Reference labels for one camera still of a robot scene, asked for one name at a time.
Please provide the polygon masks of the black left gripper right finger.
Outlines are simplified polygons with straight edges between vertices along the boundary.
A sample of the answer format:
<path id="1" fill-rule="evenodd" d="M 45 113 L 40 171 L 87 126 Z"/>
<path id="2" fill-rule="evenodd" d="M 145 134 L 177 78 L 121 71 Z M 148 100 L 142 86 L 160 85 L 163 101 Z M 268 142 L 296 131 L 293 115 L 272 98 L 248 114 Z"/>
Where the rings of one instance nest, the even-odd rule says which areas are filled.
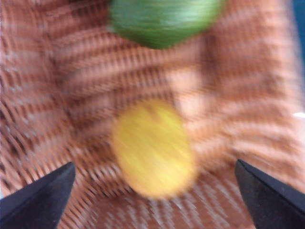
<path id="1" fill-rule="evenodd" d="M 257 229 L 303 229 L 305 194 L 238 159 L 235 177 Z"/>

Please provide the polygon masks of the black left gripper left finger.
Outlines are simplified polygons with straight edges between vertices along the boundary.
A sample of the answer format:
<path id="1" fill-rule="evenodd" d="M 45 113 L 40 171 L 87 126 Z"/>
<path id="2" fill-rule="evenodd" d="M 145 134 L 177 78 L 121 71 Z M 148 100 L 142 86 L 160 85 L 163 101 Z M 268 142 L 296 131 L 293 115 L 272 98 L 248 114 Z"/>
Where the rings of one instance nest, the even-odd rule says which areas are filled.
<path id="1" fill-rule="evenodd" d="M 75 165 L 69 162 L 0 200 L 2 229 L 55 229 L 65 210 Z"/>

